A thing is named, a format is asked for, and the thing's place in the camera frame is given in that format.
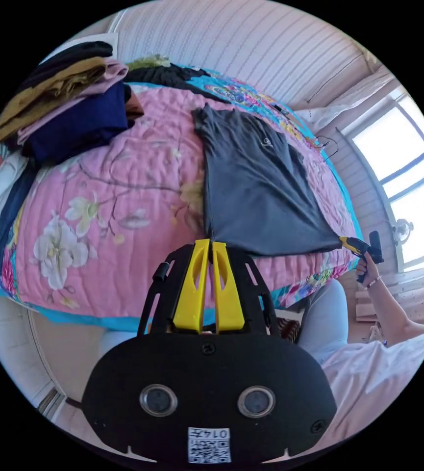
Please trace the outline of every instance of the qr code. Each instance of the qr code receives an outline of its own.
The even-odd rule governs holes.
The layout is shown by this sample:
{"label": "qr code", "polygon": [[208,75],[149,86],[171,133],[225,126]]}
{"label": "qr code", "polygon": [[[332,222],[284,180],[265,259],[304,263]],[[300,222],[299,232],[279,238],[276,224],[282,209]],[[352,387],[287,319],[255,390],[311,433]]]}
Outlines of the qr code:
{"label": "qr code", "polygon": [[189,427],[189,463],[231,463],[229,428]]}

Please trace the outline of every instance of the brown clothing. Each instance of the brown clothing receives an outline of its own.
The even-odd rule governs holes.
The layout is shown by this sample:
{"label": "brown clothing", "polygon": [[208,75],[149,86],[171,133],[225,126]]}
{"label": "brown clothing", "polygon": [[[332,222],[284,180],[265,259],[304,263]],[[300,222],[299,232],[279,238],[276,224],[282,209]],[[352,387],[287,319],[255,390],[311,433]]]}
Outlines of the brown clothing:
{"label": "brown clothing", "polygon": [[102,57],[81,60],[35,87],[26,88],[0,116],[0,142],[76,97],[99,80],[107,66]]}
{"label": "brown clothing", "polygon": [[125,113],[128,121],[134,121],[145,114],[137,96],[133,92],[127,103],[125,103]]}

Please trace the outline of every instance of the floral bedspread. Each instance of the floral bedspread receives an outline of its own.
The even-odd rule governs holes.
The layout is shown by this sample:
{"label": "floral bedspread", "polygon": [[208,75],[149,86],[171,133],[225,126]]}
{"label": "floral bedspread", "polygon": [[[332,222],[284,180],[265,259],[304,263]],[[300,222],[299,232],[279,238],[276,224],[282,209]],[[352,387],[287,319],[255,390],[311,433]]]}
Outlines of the floral bedspread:
{"label": "floral bedspread", "polygon": [[[205,103],[255,113],[284,132],[307,157],[310,186],[330,225],[340,234],[356,235],[356,221],[312,139],[272,106],[271,97],[209,72],[212,77],[194,85],[235,106],[133,84],[146,110],[139,126],[114,139],[102,154],[85,153],[39,173],[4,253],[0,288],[7,295],[45,312],[66,313],[70,322],[139,316],[150,271],[170,251],[202,236],[203,152],[190,110]],[[152,198],[154,193],[161,197]],[[353,266],[346,250],[258,263],[276,307],[290,306]],[[207,307],[212,305],[208,287]]]}

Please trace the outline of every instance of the yellow gripper fingers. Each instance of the yellow gripper fingers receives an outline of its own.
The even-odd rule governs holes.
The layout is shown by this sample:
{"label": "yellow gripper fingers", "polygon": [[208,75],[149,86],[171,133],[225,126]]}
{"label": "yellow gripper fingers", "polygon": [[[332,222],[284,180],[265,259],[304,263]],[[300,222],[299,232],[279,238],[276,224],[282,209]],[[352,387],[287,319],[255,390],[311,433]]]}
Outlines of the yellow gripper fingers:
{"label": "yellow gripper fingers", "polygon": [[209,246],[209,239],[196,240],[173,319],[177,329],[202,332]]}
{"label": "yellow gripper fingers", "polygon": [[213,242],[212,257],[216,332],[219,334],[220,331],[241,330],[244,327],[245,319],[226,252],[226,244]]}

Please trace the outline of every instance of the pink floral quilt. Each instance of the pink floral quilt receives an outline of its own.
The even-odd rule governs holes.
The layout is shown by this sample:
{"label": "pink floral quilt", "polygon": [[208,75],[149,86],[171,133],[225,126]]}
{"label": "pink floral quilt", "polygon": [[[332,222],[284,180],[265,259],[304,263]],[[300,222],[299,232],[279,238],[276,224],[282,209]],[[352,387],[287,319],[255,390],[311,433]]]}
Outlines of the pink floral quilt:
{"label": "pink floral quilt", "polygon": [[[72,314],[138,317],[159,263],[203,238],[204,157],[191,110],[206,103],[215,109],[235,106],[186,90],[132,88],[145,111],[134,127],[109,146],[39,173],[16,221],[17,247],[10,254],[20,301]],[[330,226],[354,236],[341,191],[320,153],[295,130],[267,121],[304,155],[310,187]],[[339,249],[258,259],[257,266],[271,291],[290,288],[281,299],[288,306],[314,274],[337,276],[352,261],[349,251]],[[206,307],[212,306],[209,277]]]}

